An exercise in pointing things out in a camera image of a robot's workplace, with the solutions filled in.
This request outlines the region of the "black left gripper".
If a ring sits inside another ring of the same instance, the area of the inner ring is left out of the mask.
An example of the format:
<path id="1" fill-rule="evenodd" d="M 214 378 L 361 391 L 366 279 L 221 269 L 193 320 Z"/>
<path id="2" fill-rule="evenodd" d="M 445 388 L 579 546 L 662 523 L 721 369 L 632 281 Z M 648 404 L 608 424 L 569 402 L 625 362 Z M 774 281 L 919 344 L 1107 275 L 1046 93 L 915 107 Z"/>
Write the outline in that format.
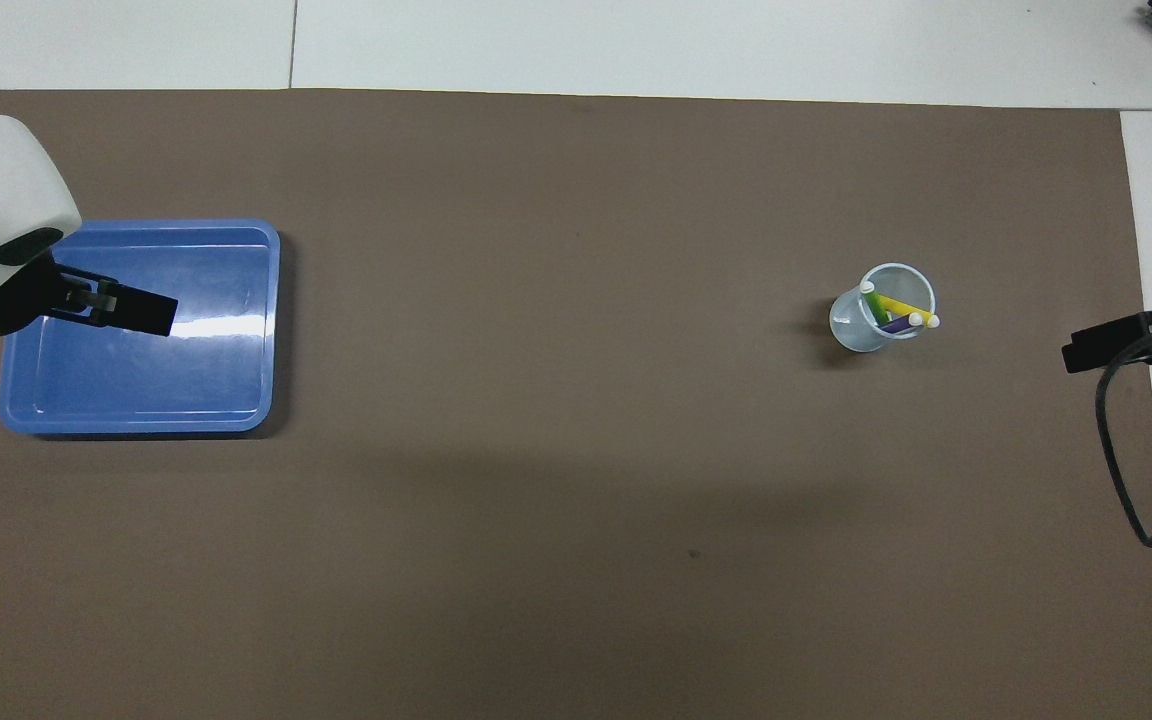
<path id="1" fill-rule="evenodd" d="M 0 338 L 26 328 L 56 306 L 56 319 L 168 338 L 179 300 L 141 290 L 115 278 L 60 268 L 41 255 L 0 286 Z"/>

